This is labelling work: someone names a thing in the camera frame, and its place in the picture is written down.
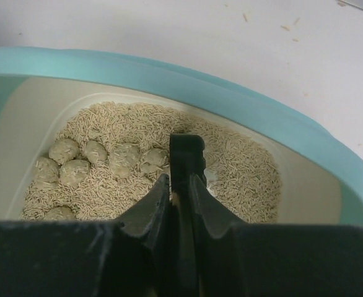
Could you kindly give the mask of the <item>teal litter box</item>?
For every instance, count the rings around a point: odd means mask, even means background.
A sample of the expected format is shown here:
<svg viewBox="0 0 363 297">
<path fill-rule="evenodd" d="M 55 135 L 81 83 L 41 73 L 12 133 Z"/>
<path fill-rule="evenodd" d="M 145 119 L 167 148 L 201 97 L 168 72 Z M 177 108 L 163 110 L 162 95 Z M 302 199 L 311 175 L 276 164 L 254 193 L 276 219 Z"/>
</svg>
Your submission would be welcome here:
<svg viewBox="0 0 363 297">
<path fill-rule="evenodd" d="M 363 226 L 363 160 L 302 113 L 238 84 L 153 59 L 103 51 L 0 47 L 0 114 L 28 77 L 129 88 L 218 114 L 254 130 L 326 169 L 346 187 L 343 222 Z"/>
</svg>

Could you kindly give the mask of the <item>black litter scoop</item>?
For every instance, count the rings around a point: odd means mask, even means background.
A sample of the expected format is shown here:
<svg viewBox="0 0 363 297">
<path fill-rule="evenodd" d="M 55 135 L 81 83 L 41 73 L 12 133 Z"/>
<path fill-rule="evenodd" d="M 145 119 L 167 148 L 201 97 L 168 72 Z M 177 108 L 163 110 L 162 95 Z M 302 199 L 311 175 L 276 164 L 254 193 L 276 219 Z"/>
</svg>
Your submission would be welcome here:
<svg viewBox="0 0 363 297">
<path fill-rule="evenodd" d="M 190 177 L 203 177 L 204 142 L 192 134 L 170 136 L 170 181 L 172 239 L 172 293 L 175 296 L 199 296 L 195 239 L 190 207 Z"/>
</svg>

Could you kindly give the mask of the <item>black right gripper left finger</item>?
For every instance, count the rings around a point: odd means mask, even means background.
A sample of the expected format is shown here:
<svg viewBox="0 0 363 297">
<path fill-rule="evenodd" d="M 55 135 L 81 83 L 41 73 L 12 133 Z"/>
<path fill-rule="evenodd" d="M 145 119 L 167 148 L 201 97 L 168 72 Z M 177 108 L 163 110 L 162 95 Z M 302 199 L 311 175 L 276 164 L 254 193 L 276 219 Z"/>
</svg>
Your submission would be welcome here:
<svg viewBox="0 0 363 297">
<path fill-rule="evenodd" d="M 169 178 L 112 220 L 0 221 L 0 296 L 162 296 Z"/>
</svg>

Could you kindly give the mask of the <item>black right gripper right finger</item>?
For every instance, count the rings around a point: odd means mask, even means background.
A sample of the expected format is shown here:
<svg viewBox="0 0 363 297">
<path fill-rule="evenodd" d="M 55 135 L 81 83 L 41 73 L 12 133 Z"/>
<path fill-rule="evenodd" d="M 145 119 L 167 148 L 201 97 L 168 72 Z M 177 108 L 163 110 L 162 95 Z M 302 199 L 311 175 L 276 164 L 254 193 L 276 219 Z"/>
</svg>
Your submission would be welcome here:
<svg viewBox="0 0 363 297">
<path fill-rule="evenodd" d="M 205 296 L 363 296 L 363 228 L 246 223 L 190 178 Z"/>
</svg>

